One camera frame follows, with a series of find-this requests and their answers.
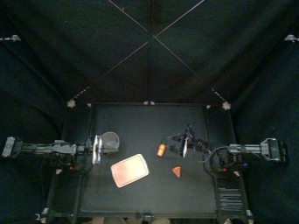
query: black fabric wall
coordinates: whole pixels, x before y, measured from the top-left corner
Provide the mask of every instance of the black fabric wall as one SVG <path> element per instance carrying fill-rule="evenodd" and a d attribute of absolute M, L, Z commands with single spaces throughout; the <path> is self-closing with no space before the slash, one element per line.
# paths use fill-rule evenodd
<path fill-rule="evenodd" d="M 249 202 L 258 223 L 299 223 L 299 45 L 283 42 L 258 70 L 235 103 L 238 140 L 258 144 L 282 139 L 289 164 L 251 165 Z"/>
<path fill-rule="evenodd" d="M 11 37 L 15 28 L 2 13 L 0 20 L 0 36 Z M 60 138 L 64 106 L 46 74 L 26 42 L 0 42 L 0 153 L 10 136 L 28 143 Z M 32 224 L 50 185 L 43 161 L 24 156 L 2 159 L 0 177 L 0 223 Z"/>

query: orange plate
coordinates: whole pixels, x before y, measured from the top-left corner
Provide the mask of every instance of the orange plate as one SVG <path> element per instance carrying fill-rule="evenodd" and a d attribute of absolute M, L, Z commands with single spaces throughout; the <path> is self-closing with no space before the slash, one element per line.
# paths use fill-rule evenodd
<path fill-rule="evenodd" d="M 134 183 L 150 173 L 142 154 L 136 154 L 116 164 L 112 164 L 111 171 L 118 187 Z"/>

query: metal bracket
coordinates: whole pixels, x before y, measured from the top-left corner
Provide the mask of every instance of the metal bracket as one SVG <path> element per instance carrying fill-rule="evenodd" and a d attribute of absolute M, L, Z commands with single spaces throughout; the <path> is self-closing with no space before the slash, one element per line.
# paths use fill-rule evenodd
<path fill-rule="evenodd" d="M 36 214 L 36 220 L 40 221 L 42 223 L 47 223 L 47 217 L 48 217 L 48 212 L 50 212 L 50 208 L 46 207 L 42 211 L 42 214 Z"/>
<path fill-rule="evenodd" d="M 135 217 L 138 219 L 143 219 L 144 221 L 148 221 L 150 223 L 152 222 L 152 220 L 155 218 L 151 213 L 136 213 Z"/>

